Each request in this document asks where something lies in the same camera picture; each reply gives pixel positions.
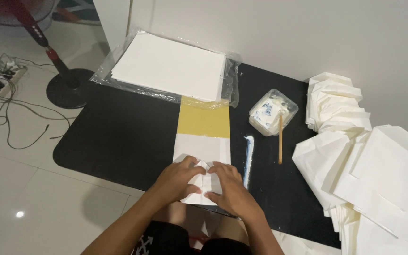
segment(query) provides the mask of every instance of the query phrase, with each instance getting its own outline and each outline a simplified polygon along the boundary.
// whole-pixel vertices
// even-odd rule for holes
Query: left hand
[[[198,163],[195,157],[187,156],[180,163],[172,163],[158,177],[154,185],[146,192],[161,206],[186,198],[191,193],[201,194],[201,189],[188,182],[197,174],[206,174],[202,166],[193,167]]]

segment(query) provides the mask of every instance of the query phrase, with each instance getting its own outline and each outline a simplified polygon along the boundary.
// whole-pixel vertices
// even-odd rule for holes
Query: wooden stick
[[[279,150],[278,150],[278,164],[281,165],[283,161],[283,116],[280,115],[280,135],[279,135]]]

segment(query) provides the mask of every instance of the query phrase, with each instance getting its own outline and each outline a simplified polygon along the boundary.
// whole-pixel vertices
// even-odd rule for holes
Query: hand
[[[205,197],[242,220],[264,213],[253,196],[243,186],[242,176],[235,166],[214,162],[208,173],[218,175],[223,194],[207,192],[204,194]]]
[[[206,174],[202,166],[196,166],[195,157],[186,156],[180,163],[172,163],[161,172],[154,185],[146,192],[151,198],[158,201],[161,207],[169,205],[191,193],[201,193],[196,185],[188,182],[197,174]]]

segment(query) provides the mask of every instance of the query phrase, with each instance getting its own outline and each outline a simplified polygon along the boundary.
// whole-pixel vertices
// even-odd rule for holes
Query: glue smear
[[[246,162],[245,162],[245,174],[243,175],[243,185],[248,189],[248,183],[250,182],[250,171],[251,171],[251,160],[253,156],[254,149],[254,138],[253,136],[245,136],[247,141],[246,146]]]

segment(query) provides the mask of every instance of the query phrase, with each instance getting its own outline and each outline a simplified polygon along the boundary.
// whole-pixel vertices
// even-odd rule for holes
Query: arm
[[[191,168],[197,162],[187,156],[180,163],[173,163],[163,170],[155,184],[124,215],[111,224],[95,239],[82,255],[127,255],[135,247],[154,214],[163,206],[178,201],[188,194],[201,190],[190,185],[190,179],[205,169]]]
[[[284,255],[261,207],[243,186],[242,176],[235,166],[214,162],[209,173],[216,173],[220,179],[223,194],[213,192],[204,194],[212,202],[245,223],[250,248],[255,255]]]

